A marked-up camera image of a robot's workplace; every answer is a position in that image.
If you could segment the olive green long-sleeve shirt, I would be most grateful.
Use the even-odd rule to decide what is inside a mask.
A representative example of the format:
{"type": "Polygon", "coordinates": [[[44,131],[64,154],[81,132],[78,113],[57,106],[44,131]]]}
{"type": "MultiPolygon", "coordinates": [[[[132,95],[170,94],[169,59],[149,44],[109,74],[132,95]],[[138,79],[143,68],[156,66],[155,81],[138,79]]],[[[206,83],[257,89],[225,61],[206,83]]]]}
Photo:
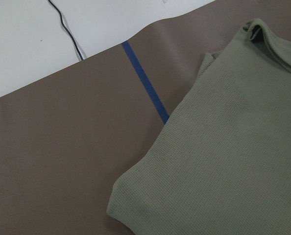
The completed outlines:
{"type": "Polygon", "coordinates": [[[291,42],[253,19],[206,54],[107,214],[137,235],[291,235],[291,42]]]}

